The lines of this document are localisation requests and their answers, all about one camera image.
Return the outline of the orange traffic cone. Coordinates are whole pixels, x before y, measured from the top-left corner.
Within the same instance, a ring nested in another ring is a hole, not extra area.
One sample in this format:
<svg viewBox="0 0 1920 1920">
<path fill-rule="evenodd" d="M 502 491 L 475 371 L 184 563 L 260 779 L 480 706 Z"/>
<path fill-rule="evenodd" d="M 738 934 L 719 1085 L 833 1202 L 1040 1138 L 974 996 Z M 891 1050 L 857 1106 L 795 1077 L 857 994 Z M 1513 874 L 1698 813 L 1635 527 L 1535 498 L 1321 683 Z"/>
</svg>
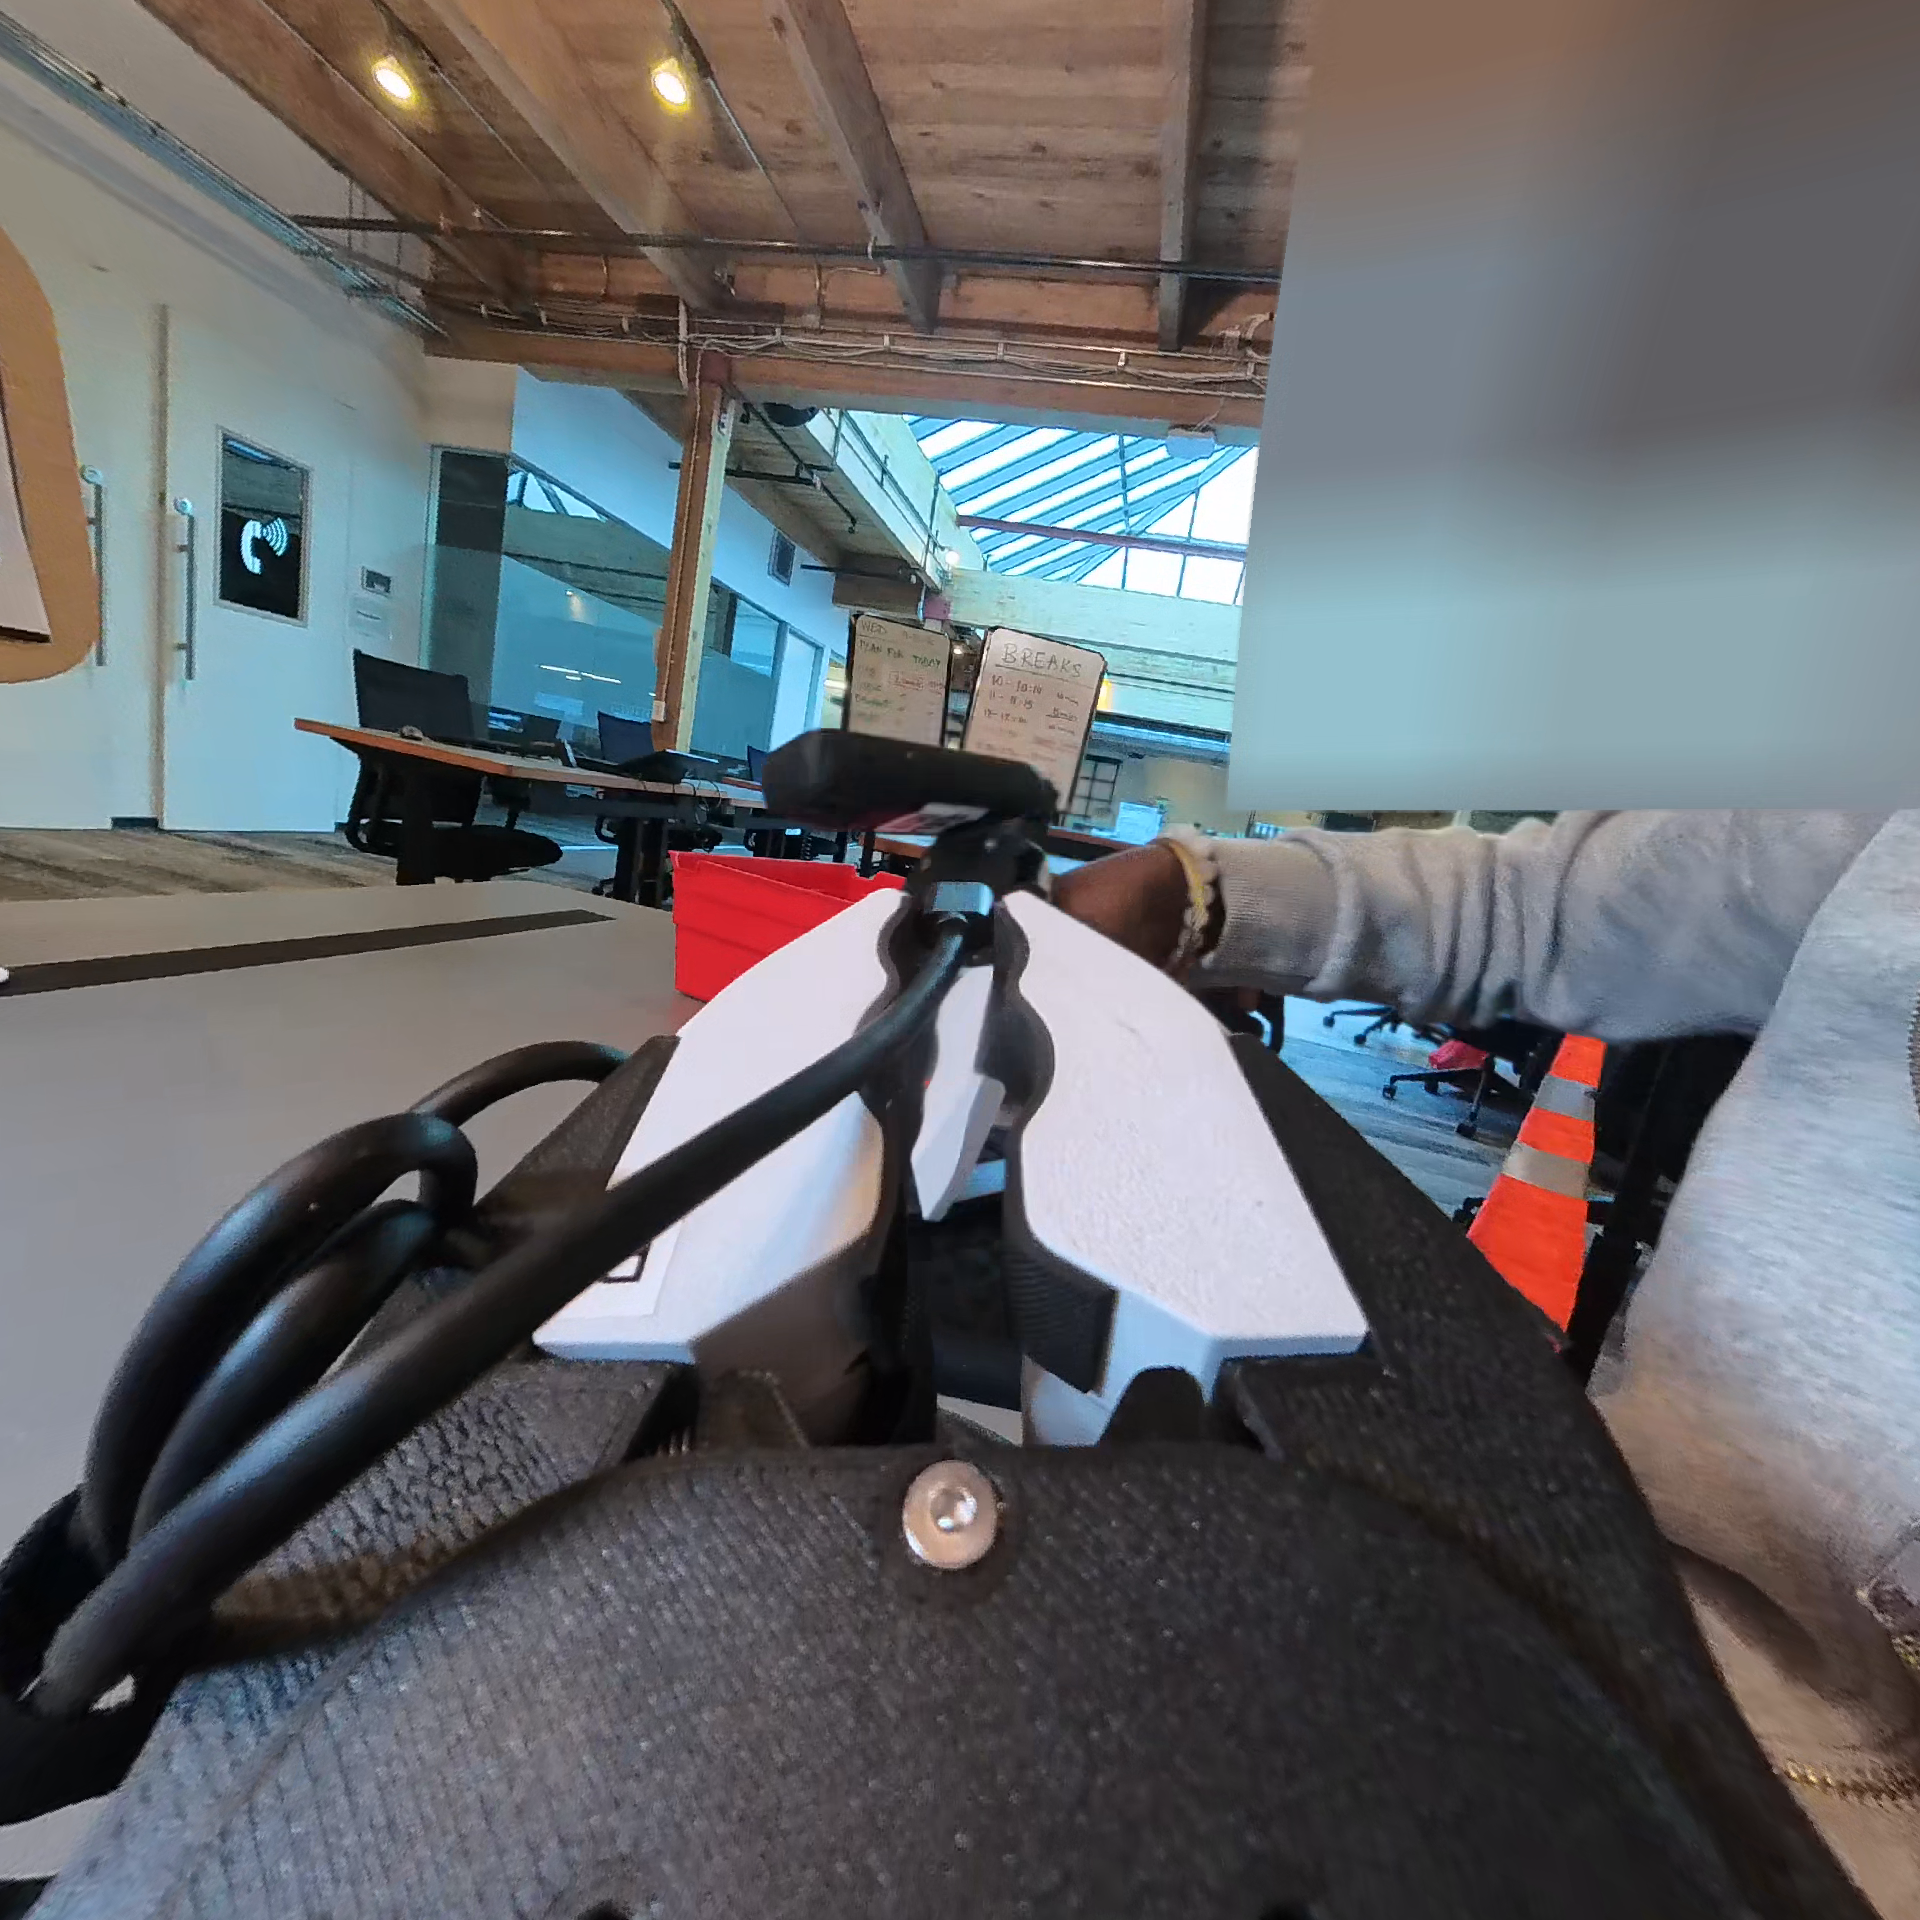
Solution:
<svg viewBox="0 0 1920 1920">
<path fill-rule="evenodd" d="M 1587 1261 L 1602 1060 L 1600 1041 L 1560 1042 L 1470 1225 L 1472 1246 L 1554 1332 L 1571 1329 Z"/>
</svg>

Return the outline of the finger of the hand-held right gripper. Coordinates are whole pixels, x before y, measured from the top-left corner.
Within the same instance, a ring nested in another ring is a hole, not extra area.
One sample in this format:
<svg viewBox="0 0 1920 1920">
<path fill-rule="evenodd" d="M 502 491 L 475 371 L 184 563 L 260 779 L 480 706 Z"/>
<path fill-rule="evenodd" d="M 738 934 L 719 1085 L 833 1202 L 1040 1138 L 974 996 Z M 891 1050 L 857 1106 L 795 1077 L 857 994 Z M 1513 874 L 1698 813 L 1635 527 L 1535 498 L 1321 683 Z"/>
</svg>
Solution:
<svg viewBox="0 0 1920 1920">
<path fill-rule="evenodd" d="M 934 1057 L 907 1163 L 921 1219 L 944 1219 L 963 1197 L 1001 1111 L 1004 1084 L 978 1065 L 993 991 L 991 967 L 964 967 L 934 1025 Z"/>
</svg>

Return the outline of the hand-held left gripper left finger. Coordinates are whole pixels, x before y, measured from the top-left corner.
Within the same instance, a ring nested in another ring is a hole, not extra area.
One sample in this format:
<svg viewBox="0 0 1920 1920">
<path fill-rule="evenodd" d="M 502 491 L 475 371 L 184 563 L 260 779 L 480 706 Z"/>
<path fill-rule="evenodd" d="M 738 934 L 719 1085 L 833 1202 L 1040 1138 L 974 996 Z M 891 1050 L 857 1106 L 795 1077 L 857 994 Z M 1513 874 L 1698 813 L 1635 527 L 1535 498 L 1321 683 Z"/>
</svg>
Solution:
<svg viewBox="0 0 1920 1920">
<path fill-rule="evenodd" d="M 851 1041 L 897 994 L 884 958 L 905 897 L 881 890 L 730 983 L 681 1034 L 612 1182 L 650 1167 Z M 833 1309 L 881 1225 L 882 1124 L 860 1092 L 553 1315 L 564 1359 L 826 1359 Z"/>
</svg>

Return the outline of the black office chair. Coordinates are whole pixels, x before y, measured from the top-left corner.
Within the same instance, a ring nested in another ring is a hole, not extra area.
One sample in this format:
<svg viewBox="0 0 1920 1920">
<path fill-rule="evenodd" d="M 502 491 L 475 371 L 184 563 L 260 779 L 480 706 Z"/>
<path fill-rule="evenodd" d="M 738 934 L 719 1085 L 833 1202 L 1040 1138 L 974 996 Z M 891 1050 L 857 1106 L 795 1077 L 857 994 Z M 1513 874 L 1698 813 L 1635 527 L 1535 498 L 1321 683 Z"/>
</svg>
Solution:
<svg viewBox="0 0 1920 1920">
<path fill-rule="evenodd" d="M 361 730 L 474 750 L 475 705 L 463 674 L 352 651 L 355 709 Z M 395 865 L 399 883 L 487 883 L 552 868 L 562 849 L 516 819 L 478 819 L 487 778 L 442 762 L 356 753 L 356 781 L 344 834 L 347 844 Z"/>
</svg>

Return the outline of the handwritten whiteboard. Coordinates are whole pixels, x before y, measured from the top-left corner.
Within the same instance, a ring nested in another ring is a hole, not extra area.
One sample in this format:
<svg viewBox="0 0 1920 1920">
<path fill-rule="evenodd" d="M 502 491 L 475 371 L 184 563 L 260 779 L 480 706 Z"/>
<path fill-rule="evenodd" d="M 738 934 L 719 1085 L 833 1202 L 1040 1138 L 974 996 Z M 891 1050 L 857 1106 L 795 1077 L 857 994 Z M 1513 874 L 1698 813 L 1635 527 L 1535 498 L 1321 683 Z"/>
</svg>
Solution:
<svg viewBox="0 0 1920 1920">
<path fill-rule="evenodd" d="M 987 631 L 960 750 L 1031 769 L 1052 787 L 1054 811 L 1067 811 L 1107 673 L 1086 644 Z"/>
<path fill-rule="evenodd" d="M 848 638 L 847 732 L 939 750 L 951 659 L 946 629 L 857 613 Z"/>
</svg>

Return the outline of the white instruction sign stand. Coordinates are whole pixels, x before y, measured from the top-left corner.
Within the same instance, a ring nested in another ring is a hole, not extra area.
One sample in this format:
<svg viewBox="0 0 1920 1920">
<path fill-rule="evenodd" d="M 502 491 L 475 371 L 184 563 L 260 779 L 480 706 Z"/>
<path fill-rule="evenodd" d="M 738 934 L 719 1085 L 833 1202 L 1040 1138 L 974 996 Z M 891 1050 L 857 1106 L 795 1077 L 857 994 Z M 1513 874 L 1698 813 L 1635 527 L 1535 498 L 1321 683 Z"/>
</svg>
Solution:
<svg viewBox="0 0 1920 1920">
<path fill-rule="evenodd" d="M 2 638 L 27 644 L 52 644 L 52 625 L 33 561 L 23 501 L 9 411 L 2 411 Z"/>
</svg>

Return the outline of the red plastic bin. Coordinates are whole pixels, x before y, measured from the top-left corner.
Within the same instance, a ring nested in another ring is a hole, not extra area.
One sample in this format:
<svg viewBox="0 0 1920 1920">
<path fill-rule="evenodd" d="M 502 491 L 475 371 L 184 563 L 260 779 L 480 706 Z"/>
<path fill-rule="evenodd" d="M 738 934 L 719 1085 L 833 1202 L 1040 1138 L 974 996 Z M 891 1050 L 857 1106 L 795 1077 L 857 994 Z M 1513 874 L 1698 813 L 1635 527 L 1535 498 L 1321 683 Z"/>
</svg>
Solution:
<svg viewBox="0 0 1920 1920">
<path fill-rule="evenodd" d="M 860 876 L 827 859 L 680 850 L 671 865 L 675 985 L 692 1002 L 713 998 L 848 905 L 903 890 L 899 876 Z"/>
</svg>

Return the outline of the person's right hand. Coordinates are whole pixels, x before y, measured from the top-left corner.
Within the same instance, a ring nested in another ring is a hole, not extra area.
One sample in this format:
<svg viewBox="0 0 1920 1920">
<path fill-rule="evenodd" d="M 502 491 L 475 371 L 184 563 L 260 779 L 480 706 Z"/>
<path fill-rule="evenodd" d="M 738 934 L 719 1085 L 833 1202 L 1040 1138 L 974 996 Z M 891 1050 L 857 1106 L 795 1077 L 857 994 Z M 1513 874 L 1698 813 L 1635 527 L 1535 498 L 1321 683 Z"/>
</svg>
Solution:
<svg viewBox="0 0 1920 1920">
<path fill-rule="evenodd" d="M 1169 838 L 1066 870 L 1049 885 L 1049 900 L 1169 977 L 1193 964 L 1212 927 L 1209 885 Z"/>
</svg>

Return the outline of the wooden support post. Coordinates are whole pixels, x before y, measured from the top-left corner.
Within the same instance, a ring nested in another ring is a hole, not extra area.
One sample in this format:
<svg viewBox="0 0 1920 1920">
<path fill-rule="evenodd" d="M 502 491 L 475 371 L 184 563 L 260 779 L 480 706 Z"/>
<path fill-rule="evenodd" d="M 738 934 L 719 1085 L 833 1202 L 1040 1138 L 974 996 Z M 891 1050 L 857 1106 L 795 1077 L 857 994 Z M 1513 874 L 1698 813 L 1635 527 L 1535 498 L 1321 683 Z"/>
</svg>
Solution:
<svg viewBox="0 0 1920 1920">
<path fill-rule="evenodd" d="M 656 633 L 656 746 L 687 753 L 697 705 L 713 587 L 713 545 L 727 491 L 736 397 L 730 363 L 704 353 L 689 388 L 675 527 L 668 545 L 663 617 Z"/>
</svg>

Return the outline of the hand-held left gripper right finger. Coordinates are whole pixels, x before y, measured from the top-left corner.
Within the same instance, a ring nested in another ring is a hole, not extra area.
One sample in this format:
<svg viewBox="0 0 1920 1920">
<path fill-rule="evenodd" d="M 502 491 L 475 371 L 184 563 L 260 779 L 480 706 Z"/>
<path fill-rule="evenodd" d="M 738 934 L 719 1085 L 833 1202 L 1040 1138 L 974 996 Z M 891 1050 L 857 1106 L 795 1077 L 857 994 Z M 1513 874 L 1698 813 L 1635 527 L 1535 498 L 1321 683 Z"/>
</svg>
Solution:
<svg viewBox="0 0 1920 1920">
<path fill-rule="evenodd" d="M 1364 1311 L 1233 1036 L 1056 905 L 1001 911 L 1025 1439 L 1097 1443 L 1154 1372 L 1212 1402 L 1240 1359 L 1361 1356 Z"/>
</svg>

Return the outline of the row of black office chairs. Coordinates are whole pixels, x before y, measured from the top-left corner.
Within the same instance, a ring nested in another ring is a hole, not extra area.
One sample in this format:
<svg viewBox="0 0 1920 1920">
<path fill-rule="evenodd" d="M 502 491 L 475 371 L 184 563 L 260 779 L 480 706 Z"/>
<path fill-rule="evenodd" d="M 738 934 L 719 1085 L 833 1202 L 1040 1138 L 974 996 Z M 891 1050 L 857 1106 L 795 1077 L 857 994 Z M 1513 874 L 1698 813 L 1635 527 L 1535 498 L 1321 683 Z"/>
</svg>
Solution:
<svg viewBox="0 0 1920 1920">
<path fill-rule="evenodd" d="M 1318 1022 L 1331 1036 L 1346 1034 L 1358 1050 L 1399 1046 L 1401 1065 L 1385 1075 L 1384 1098 L 1398 1099 L 1410 1087 L 1455 1098 L 1451 1127 L 1462 1138 L 1476 1141 L 1488 1117 L 1519 1113 L 1528 1101 L 1535 1038 L 1526 1025 L 1415 1022 L 1378 1002 L 1335 1002 Z"/>
</svg>

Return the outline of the person's right forearm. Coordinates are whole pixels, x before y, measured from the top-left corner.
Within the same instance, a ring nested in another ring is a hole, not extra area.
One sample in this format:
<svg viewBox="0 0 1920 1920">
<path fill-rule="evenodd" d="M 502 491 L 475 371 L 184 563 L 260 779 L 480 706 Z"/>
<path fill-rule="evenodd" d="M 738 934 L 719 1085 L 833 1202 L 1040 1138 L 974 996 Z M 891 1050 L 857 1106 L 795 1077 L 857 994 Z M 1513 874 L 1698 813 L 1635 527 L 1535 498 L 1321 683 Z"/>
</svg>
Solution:
<svg viewBox="0 0 1920 1920">
<path fill-rule="evenodd" d="M 1214 841 L 1198 974 L 1609 1042 L 1756 1036 L 1883 811 L 1577 810 L 1470 828 Z"/>
</svg>

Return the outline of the long wooden office desk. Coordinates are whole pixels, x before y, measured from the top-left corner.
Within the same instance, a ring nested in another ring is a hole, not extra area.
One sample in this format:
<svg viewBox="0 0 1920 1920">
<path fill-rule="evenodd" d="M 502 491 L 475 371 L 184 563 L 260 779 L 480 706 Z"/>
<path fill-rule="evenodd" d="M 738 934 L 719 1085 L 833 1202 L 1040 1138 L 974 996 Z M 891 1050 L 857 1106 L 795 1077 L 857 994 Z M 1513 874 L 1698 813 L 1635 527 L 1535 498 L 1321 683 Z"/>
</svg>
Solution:
<svg viewBox="0 0 1920 1920">
<path fill-rule="evenodd" d="M 616 870 L 602 883 L 607 898 L 625 905 L 662 905 L 666 900 L 668 834 L 675 830 L 710 830 L 713 826 L 761 830 L 774 819 L 761 791 L 753 781 L 680 779 L 647 781 L 633 775 L 569 765 L 527 753 L 492 747 L 454 747 L 420 739 L 297 717 L 297 734 L 326 739 L 356 753 L 385 753 L 442 762 L 446 769 L 474 770 L 489 783 L 552 787 L 558 797 L 552 810 L 586 819 L 591 826 L 612 822 Z"/>
</svg>

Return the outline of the phone symbol wall sign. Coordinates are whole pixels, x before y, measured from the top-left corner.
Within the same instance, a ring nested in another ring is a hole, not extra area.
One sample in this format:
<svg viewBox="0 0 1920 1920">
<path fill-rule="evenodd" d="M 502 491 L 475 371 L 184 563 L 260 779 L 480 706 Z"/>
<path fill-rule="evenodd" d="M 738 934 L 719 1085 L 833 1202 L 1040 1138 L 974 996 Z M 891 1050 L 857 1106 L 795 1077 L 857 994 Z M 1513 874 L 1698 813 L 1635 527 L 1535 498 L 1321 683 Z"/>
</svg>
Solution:
<svg viewBox="0 0 1920 1920">
<path fill-rule="evenodd" d="M 305 465 L 222 429 L 217 605 L 297 627 L 307 622 L 308 501 Z"/>
</svg>

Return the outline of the rounded wooden board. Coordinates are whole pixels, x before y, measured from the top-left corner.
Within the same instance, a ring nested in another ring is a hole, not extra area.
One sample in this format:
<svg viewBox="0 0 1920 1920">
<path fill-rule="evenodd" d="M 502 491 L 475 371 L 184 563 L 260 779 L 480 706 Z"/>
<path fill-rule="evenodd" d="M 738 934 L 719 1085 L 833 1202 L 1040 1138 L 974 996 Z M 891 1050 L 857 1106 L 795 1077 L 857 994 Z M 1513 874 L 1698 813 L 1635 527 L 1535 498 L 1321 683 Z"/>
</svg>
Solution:
<svg viewBox="0 0 1920 1920">
<path fill-rule="evenodd" d="M 103 638 L 90 494 L 68 411 L 57 317 L 30 260 L 2 241 L 2 411 L 52 644 L 2 638 L 2 683 L 39 683 L 95 659 Z"/>
</svg>

